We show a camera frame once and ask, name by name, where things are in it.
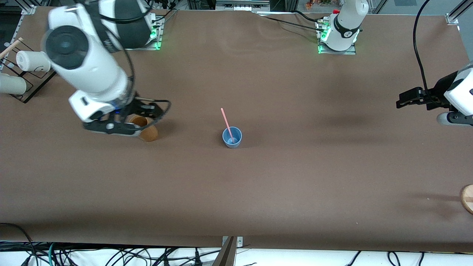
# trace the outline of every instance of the wooden disc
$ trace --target wooden disc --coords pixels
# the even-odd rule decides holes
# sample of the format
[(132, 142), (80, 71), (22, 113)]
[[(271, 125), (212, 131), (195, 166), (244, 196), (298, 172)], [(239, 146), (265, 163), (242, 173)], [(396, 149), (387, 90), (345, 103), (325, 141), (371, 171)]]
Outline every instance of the wooden disc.
[(473, 214), (473, 185), (464, 186), (460, 193), (463, 207)]

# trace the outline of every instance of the wooden handle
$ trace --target wooden handle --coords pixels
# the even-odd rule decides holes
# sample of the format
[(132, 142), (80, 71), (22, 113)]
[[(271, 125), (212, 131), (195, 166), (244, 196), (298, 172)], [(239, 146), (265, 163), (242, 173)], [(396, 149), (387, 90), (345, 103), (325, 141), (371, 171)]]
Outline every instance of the wooden handle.
[(23, 41), (23, 38), (18, 38), (18, 40), (14, 41), (10, 46), (8, 46), (3, 52), (0, 53), (0, 59), (5, 57), (13, 48), (15, 48), (19, 43)]

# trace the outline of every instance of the brown cup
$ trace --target brown cup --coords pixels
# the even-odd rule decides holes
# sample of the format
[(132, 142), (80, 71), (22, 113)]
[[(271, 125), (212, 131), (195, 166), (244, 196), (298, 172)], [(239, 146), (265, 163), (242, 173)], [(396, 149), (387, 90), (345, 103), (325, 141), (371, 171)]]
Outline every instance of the brown cup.
[[(131, 117), (128, 122), (138, 125), (138, 126), (146, 126), (151, 123), (153, 119), (149, 117), (142, 117), (140, 115), (135, 115)], [(140, 135), (138, 136), (142, 141), (145, 142), (152, 142), (158, 138), (158, 130), (155, 126), (150, 126), (143, 131), (141, 131)]]

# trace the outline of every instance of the brown table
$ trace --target brown table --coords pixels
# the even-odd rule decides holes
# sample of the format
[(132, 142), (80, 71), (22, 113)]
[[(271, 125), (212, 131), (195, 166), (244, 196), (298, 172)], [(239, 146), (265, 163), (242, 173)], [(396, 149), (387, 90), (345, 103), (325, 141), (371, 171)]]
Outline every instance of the brown table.
[[(18, 33), (36, 49), (47, 10)], [(250, 12), (179, 11), (160, 51), (131, 52), (141, 95), (173, 102), (152, 143), (83, 130), (60, 77), (27, 104), (3, 95), (1, 221), (36, 241), (471, 251), (458, 195), (473, 130), (395, 108), (421, 85), (413, 22), (367, 16), (357, 55), (337, 56)], [(422, 17), (418, 44), (430, 86), (468, 61), (443, 17)], [(222, 143), (220, 107), (240, 149)]]

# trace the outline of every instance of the white mug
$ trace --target white mug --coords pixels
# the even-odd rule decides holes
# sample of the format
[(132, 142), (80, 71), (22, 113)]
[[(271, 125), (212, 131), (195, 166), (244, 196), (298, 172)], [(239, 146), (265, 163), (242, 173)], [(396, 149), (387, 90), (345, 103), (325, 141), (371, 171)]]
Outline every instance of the white mug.
[(0, 93), (21, 95), (26, 92), (26, 81), (22, 77), (0, 74)]
[(28, 72), (48, 72), (51, 69), (51, 62), (45, 52), (19, 51), (17, 65)]

